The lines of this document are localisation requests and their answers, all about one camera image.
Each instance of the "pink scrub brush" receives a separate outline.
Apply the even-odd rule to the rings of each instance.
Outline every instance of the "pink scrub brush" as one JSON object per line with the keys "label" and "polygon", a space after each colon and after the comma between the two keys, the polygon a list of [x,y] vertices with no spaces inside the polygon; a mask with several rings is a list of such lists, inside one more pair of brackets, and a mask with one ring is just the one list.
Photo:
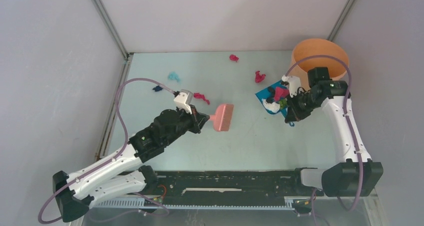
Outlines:
{"label": "pink scrub brush", "polygon": [[210,115],[213,121],[213,128],[217,132],[227,132],[230,129],[231,118],[233,116],[233,104],[221,104],[215,111],[215,115]]}

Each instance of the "red cloth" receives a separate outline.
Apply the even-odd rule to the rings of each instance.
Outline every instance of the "red cloth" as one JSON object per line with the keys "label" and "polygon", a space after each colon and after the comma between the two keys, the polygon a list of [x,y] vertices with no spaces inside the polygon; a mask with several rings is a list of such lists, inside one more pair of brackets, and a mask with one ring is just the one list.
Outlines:
{"label": "red cloth", "polygon": [[203,94],[200,94],[199,92],[195,92],[194,94],[193,94],[193,96],[194,96],[194,98],[197,98],[197,99],[203,99],[208,105],[209,104],[211,104],[210,102],[209,102],[209,100],[208,99],[206,99],[205,98],[205,96],[203,95]]}
{"label": "red cloth", "polygon": [[260,74],[260,71],[256,71],[255,72],[255,77],[254,77],[254,82],[256,82],[256,83],[259,83],[259,82],[261,82],[261,81],[263,81],[264,79],[265,79],[265,74]]}
{"label": "red cloth", "polygon": [[230,56],[229,56],[229,59],[230,60],[232,60],[232,61],[235,61],[235,62],[238,62],[239,61],[239,58],[238,57],[236,57],[235,55],[233,55],[233,54],[231,54]]}
{"label": "red cloth", "polygon": [[281,99],[281,97],[286,98],[289,94],[290,94],[290,91],[288,89],[282,88],[282,87],[276,87],[274,101],[278,102]]}

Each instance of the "pink object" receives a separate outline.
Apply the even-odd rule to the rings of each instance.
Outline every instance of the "pink object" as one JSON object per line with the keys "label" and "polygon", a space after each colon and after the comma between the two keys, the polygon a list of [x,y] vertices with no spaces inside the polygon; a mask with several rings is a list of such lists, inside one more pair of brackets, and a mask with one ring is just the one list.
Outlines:
{"label": "pink object", "polygon": [[256,82],[256,83],[259,83],[259,82],[263,81],[265,79],[265,77],[266,77],[265,74],[262,74],[261,75],[260,74],[260,71],[256,71],[255,74],[256,74],[256,76],[254,77],[254,82]]}
{"label": "pink object", "polygon": [[288,89],[282,88],[282,87],[276,87],[274,101],[278,102],[281,99],[281,97],[286,98],[289,94],[290,94],[290,91]]}
{"label": "pink object", "polygon": [[213,121],[213,128],[215,131],[226,132],[230,129],[233,110],[233,104],[221,104],[216,109],[215,115],[209,116],[209,120]]}
{"label": "pink object", "polygon": [[206,99],[203,94],[200,94],[199,92],[195,92],[193,96],[194,98],[197,98],[197,99],[203,99],[208,105],[211,104],[210,101]]}
{"label": "pink object", "polygon": [[236,57],[235,55],[233,55],[233,54],[231,54],[230,56],[229,56],[229,59],[230,60],[232,60],[232,61],[235,61],[235,62],[238,62],[239,61],[239,58],[238,57]]}

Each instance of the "white wall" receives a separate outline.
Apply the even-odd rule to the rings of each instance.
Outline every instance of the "white wall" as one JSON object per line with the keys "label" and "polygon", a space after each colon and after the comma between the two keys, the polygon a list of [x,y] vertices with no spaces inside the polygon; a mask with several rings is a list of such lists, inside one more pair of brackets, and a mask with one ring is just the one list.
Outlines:
{"label": "white wall", "polygon": [[391,225],[422,225],[424,0],[358,0],[336,43],[349,54],[363,141],[384,175]]}
{"label": "white wall", "polygon": [[91,0],[0,8],[0,225],[38,225],[52,175],[93,162],[124,60]]}
{"label": "white wall", "polygon": [[129,52],[291,50],[347,0],[102,0]]}

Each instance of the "green object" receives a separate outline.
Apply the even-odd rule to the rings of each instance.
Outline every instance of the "green object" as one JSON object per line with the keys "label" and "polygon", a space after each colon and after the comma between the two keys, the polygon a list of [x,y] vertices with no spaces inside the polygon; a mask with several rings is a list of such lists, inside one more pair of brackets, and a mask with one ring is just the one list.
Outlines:
{"label": "green object", "polygon": [[278,103],[279,103],[279,109],[280,110],[282,110],[283,108],[285,108],[287,106],[287,100],[285,98],[279,100]]}

